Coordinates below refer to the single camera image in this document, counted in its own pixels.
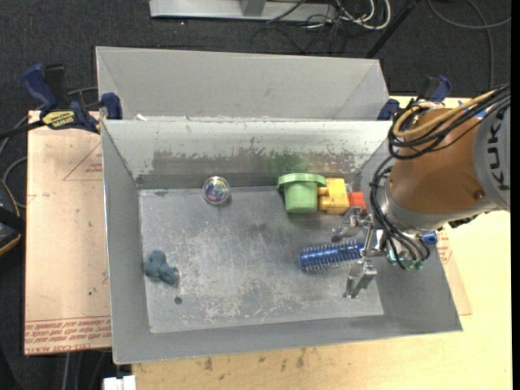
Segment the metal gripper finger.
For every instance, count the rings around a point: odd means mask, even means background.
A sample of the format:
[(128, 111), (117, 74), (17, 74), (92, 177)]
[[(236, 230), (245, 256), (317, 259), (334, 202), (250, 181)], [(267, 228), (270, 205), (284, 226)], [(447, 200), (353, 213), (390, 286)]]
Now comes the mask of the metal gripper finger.
[(340, 225), (331, 230), (331, 241), (339, 242), (343, 239), (355, 237), (362, 229), (373, 223), (373, 217), (360, 206), (353, 206), (346, 211)]
[(358, 259), (349, 269), (343, 297), (355, 299), (362, 289), (378, 275), (378, 271), (371, 260)]

